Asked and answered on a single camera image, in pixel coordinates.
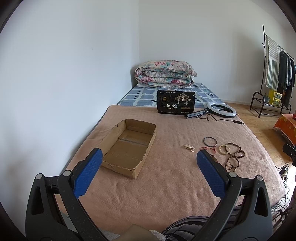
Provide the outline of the dark blue bangle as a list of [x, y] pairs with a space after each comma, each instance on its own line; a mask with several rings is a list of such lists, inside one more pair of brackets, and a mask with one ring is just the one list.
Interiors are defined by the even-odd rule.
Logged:
[[213, 137], [204, 137], [203, 143], [207, 147], [216, 147], [217, 146], [217, 140]]

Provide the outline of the yellow box on rack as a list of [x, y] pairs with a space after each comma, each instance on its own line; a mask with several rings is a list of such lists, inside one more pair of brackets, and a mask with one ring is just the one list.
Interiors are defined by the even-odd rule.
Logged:
[[268, 97], [269, 97], [269, 104], [272, 106], [280, 106], [281, 103], [281, 98], [282, 98], [282, 94], [274, 91], [273, 89], [269, 90], [268, 93]]

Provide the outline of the blue checkered bed sheet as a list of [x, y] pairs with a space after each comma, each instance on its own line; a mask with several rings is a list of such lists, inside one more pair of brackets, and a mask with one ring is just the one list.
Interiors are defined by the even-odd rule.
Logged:
[[[156, 107], [157, 91], [166, 90], [164, 87], [135, 86], [118, 103], [123, 106], [152, 106]], [[195, 92], [195, 108], [205, 108], [208, 103], [224, 103], [215, 93], [202, 83], [194, 83], [186, 88], [173, 88], [177, 91]]]

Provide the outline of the striped hanging towel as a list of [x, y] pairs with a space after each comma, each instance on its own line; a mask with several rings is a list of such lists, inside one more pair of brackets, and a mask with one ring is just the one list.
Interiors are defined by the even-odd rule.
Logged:
[[272, 90], [278, 89], [278, 76], [280, 71], [280, 47], [276, 41], [266, 35], [265, 37], [265, 71], [263, 83]]

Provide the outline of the striped grey trousers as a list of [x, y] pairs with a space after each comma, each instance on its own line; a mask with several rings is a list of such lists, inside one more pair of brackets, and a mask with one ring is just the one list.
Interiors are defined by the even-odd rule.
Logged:
[[[241, 205], [234, 207], [221, 235], [224, 235], [233, 227], [240, 209]], [[209, 217], [207, 216], [188, 216], [168, 226], [162, 234], [166, 237], [166, 240], [191, 240], [200, 231], [208, 219]]]

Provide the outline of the orange cloth covered table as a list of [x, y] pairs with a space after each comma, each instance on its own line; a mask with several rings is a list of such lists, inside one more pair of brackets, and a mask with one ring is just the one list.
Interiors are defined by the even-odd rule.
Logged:
[[295, 114], [292, 113], [285, 113], [282, 114], [274, 128], [280, 130], [288, 140], [295, 146], [296, 142], [296, 125], [295, 125]]

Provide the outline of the dark hanging clothes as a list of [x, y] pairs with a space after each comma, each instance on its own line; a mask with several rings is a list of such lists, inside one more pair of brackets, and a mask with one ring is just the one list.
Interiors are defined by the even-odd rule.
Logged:
[[287, 108], [290, 105], [294, 87], [295, 63], [285, 51], [280, 51], [280, 67], [277, 91], [282, 95], [281, 103]]

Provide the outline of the folded floral quilt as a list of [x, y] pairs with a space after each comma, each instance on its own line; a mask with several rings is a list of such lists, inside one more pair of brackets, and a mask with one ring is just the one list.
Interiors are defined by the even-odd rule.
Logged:
[[197, 73], [186, 61], [156, 60], [139, 65], [134, 77], [139, 83], [149, 86], [188, 87], [194, 83]]

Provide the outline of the black clothes rack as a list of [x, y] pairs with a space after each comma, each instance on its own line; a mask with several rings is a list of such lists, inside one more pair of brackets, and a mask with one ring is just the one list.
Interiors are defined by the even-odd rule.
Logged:
[[[263, 74], [262, 74], [262, 80], [260, 84], [260, 90], [256, 91], [253, 93], [252, 100], [250, 103], [250, 110], [254, 110], [257, 114], [258, 117], [261, 117], [262, 115], [269, 115], [269, 116], [278, 116], [283, 113], [291, 113], [292, 112], [292, 105], [291, 105], [291, 100], [290, 100], [290, 105], [289, 107], [285, 107], [282, 103], [280, 103], [280, 106], [272, 106], [270, 105], [269, 102], [269, 88], [266, 87], [266, 85], [263, 83], [264, 81], [264, 71], [265, 71], [265, 37], [266, 37], [265, 31], [263, 31], [263, 47], [264, 47], [264, 63], [263, 63]], [[295, 58], [293, 58], [287, 51], [285, 51], [294, 61], [295, 63]]]

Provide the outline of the open cardboard box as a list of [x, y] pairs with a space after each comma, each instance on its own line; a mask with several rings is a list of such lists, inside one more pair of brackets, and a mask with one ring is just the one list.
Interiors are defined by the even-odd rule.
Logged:
[[125, 119], [115, 125], [99, 143], [102, 166], [136, 179], [156, 136], [157, 126], [146, 121]]

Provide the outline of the black snack bag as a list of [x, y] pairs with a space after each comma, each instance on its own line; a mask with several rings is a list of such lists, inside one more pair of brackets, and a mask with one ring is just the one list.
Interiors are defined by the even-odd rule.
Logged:
[[164, 114], [185, 115], [195, 109], [195, 92], [158, 90], [157, 111]]

